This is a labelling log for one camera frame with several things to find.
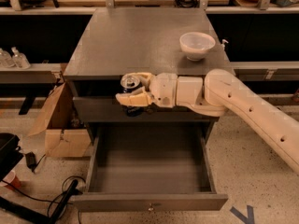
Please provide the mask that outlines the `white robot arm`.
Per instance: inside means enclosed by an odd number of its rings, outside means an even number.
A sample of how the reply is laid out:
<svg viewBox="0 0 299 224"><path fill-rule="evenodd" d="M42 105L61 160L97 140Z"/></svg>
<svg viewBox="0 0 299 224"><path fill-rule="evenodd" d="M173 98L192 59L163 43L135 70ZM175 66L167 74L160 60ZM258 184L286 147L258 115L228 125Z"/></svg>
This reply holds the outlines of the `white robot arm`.
<svg viewBox="0 0 299 224"><path fill-rule="evenodd" d="M125 77L131 82L139 81L141 86L118 93L116 99L121 105L184 106L211 117L220 117L231 110L299 173L299 122L266 102L233 74L213 69L205 77L172 73L131 73Z"/></svg>

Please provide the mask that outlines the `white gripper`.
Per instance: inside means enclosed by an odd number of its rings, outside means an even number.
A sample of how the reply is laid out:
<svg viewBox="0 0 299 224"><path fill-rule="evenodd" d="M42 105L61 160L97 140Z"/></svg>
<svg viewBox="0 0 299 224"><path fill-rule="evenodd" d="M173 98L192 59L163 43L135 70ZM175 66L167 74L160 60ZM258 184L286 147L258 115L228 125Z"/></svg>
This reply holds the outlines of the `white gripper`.
<svg viewBox="0 0 299 224"><path fill-rule="evenodd" d="M136 87L139 84L149 86L152 95L141 87L129 93L118 93L116 99L125 106L144 107L155 103L159 107L172 108L176 105L177 81L178 76L172 73L161 73L157 76L148 72L125 74L122 77L124 87Z"/></svg>

